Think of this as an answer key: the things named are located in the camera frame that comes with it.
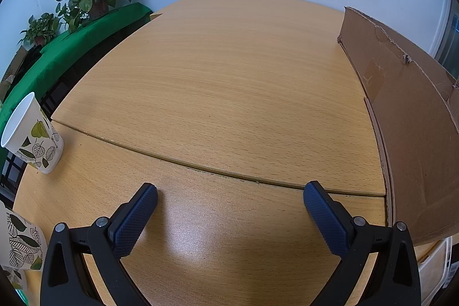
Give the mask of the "brown cardboard box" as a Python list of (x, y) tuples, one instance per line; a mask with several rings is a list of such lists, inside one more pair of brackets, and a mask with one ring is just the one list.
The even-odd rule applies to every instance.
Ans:
[(348, 7), (338, 36), (366, 94), (388, 222), (415, 245), (458, 232), (458, 80), (423, 49)]

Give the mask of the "leaf-print paper cup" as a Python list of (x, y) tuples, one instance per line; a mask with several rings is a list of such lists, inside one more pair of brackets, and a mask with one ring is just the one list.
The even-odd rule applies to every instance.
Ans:
[(33, 91), (9, 117), (1, 146), (43, 174), (49, 174), (58, 164), (64, 150), (63, 137), (44, 114)]
[(1, 265), (42, 271), (47, 241), (42, 230), (1, 203)]

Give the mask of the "green table cloth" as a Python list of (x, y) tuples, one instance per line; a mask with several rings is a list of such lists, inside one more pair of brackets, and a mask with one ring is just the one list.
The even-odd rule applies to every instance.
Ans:
[(72, 34), (64, 32), (56, 37), (41, 49), (40, 58), (7, 96), (1, 108), (1, 127), (6, 125), (12, 112), (26, 95), (33, 91), (36, 99), (41, 100), (84, 54), (123, 28), (148, 18), (152, 13), (149, 7), (136, 2), (114, 9)]

